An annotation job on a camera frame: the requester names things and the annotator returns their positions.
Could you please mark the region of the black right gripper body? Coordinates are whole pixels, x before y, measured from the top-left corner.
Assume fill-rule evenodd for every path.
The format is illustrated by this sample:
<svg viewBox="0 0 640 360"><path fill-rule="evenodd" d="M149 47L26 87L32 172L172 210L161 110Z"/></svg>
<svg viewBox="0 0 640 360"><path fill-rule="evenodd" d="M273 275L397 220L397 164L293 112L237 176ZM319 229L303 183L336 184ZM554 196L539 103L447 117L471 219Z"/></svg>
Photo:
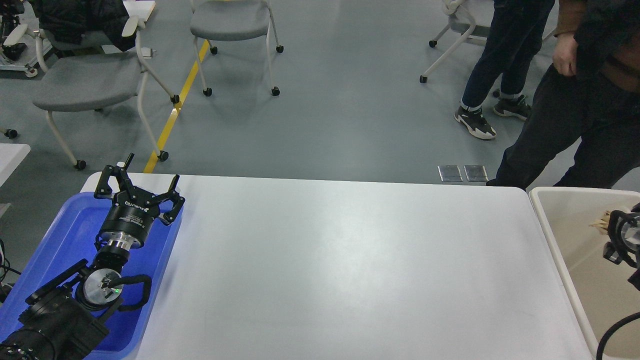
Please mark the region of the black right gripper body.
<svg viewBox="0 0 640 360"><path fill-rule="evenodd" d="M639 230L640 214L613 210L609 214L606 234L609 241L603 248L603 258L619 265L625 262L632 268L639 262Z"/></svg>

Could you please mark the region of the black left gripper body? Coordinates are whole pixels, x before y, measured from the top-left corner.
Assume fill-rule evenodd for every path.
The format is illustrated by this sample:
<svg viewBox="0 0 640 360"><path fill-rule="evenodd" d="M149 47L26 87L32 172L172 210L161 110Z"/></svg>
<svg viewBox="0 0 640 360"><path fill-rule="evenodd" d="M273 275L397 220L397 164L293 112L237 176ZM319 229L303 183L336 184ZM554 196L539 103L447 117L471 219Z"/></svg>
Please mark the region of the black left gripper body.
<svg viewBox="0 0 640 360"><path fill-rule="evenodd" d="M142 248L160 214L159 203L153 202L155 196L141 187L135 187L132 193L118 191L96 235L96 248L116 243L124 249Z"/></svg>

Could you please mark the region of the bystander hand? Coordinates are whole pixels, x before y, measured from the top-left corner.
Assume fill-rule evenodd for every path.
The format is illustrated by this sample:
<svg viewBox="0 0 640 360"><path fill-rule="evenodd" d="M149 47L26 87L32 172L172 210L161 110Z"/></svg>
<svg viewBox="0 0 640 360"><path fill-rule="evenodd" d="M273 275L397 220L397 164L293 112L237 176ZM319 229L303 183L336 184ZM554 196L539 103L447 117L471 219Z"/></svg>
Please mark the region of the bystander hand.
<svg viewBox="0 0 640 360"><path fill-rule="evenodd" d="M572 77L578 73L578 43L574 32L564 32L557 35L552 64L560 75Z"/></svg>

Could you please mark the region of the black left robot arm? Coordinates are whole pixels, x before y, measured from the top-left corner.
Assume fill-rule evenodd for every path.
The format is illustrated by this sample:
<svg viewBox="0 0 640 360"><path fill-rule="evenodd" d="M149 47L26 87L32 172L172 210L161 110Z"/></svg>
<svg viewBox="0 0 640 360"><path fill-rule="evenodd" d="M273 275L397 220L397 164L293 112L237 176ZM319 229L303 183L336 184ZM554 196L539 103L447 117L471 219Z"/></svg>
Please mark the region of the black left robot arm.
<svg viewBox="0 0 640 360"><path fill-rule="evenodd" d="M1 308L3 360L125 357L150 317L185 198L136 186L133 156L66 201Z"/></svg>

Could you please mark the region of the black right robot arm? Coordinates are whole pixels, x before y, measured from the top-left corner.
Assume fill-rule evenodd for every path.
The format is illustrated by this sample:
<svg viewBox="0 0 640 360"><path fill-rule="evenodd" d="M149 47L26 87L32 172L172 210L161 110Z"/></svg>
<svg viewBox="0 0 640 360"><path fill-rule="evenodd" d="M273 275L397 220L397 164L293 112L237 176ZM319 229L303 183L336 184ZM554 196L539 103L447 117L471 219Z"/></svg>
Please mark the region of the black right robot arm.
<svg viewBox="0 0 640 360"><path fill-rule="evenodd" d="M627 280L636 290L640 289L639 268L639 213L640 205L636 203L630 212L623 210L608 210L601 219L605 222L606 234L609 241L605 243L602 257L613 264L626 262L634 268L634 273Z"/></svg>

